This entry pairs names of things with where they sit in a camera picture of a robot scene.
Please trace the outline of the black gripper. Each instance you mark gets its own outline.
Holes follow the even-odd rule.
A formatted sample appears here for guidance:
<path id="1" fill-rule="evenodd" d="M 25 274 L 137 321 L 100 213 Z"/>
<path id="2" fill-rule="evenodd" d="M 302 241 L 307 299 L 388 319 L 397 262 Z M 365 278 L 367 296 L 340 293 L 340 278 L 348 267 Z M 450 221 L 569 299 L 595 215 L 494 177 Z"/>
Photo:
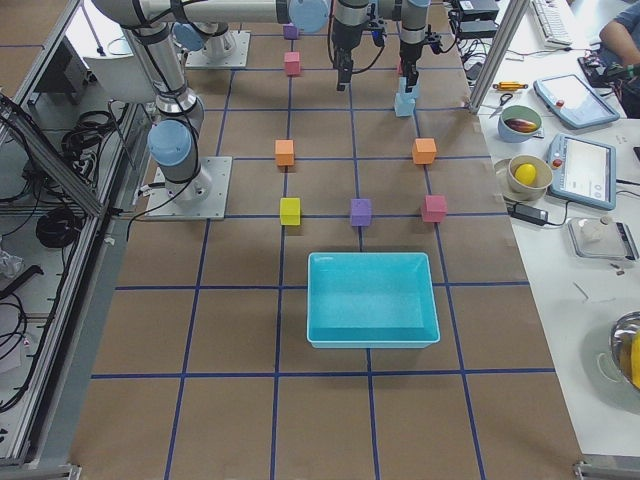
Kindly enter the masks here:
<path id="1" fill-rule="evenodd" d="M 363 68 L 354 69 L 352 51 L 360 45 L 364 32 L 371 34 L 378 53 Z M 366 21 L 358 25 L 346 25 L 336 17 L 331 19 L 329 35 L 329 58 L 337 71 L 336 90 L 342 92 L 350 85 L 351 73 L 364 73 L 372 68 L 386 47 L 386 27 L 384 22 Z"/>
<path id="2" fill-rule="evenodd" d="M 440 54 L 442 52 L 441 35 L 430 29 L 401 30 L 399 55 L 402 75 L 405 80 L 404 92 L 406 94 L 419 93 L 417 62 L 422 56 L 425 45 L 429 46 L 434 54 Z"/>

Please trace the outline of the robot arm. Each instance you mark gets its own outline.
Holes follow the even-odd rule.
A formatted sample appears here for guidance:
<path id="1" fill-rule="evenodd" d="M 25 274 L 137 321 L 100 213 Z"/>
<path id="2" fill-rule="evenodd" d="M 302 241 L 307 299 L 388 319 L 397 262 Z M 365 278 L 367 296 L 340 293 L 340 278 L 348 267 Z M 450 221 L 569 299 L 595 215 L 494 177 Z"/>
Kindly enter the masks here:
<path id="1" fill-rule="evenodd" d="M 423 47 L 429 46 L 435 55 L 443 53 L 441 36 L 431 30 L 427 23 L 428 0 L 379 1 L 379 16 L 385 20 L 399 21 L 399 57 L 404 92 L 410 94 L 418 83 L 417 62 L 421 59 Z"/>
<path id="2" fill-rule="evenodd" d="M 400 1 L 96 1 L 104 16 L 119 24 L 155 91 L 155 103 L 166 119 L 184 118 L 191 136 L 189 154 L 197 150 L 199 129 L 191 112 L 203 112 L 189 87 L 170 39 L 174 24 L 190 27 L 198 37 L 209 35 L 203 24 L 230 22 L 291 23 L 315 33 L 326 28 L 329 53 L 338 73 L 337 89 L 345 90 L 356 74 L 352 52 L 365 31 L 382 31 L 386 20 L 398 20 Z"/>

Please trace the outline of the purple block near arm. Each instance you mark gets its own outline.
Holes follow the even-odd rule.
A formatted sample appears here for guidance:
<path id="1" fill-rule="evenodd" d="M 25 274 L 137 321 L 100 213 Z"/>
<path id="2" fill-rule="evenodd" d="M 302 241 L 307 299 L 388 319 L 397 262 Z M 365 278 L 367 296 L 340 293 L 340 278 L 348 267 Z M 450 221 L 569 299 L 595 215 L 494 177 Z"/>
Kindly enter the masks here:
<path id="1" fill-rule="evenodd" d="M 368 198 L 353 198 L 350 201 L 350 225 L 368 227 L 372 222 L 372 201 Z"/>
<path id="2" fill-rule="evenodd" d="M 300 36 L 300 30 L 292 23 L 284 24 L 282 32 L 285 40 L 297 40 Z"/>

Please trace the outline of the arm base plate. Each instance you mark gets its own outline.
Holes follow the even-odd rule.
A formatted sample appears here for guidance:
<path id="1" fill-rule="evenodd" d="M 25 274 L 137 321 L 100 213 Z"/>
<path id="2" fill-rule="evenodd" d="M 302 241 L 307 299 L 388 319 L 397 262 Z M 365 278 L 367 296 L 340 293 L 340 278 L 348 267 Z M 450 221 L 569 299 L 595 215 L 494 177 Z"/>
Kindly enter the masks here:
<path id="1" fill-rule="evenodd" d="M 199 51 L 187 55 L 186 68 L 190 70 L 231 70 L 247 66 L 251 32 L 228 30 L 211 37 Z"/>
<path id="2" fill-rule="evenodd" d="M 233 159 L 229 156 L 201 157 L 200 172 L 176 199 L 182 186 L 165 184 L 164 174 L 156 168 L 154 181 L 165 185 L 153 189 L 146 206 L 146 216 L 158 220 L 222 220 L 225 216 Z"/>

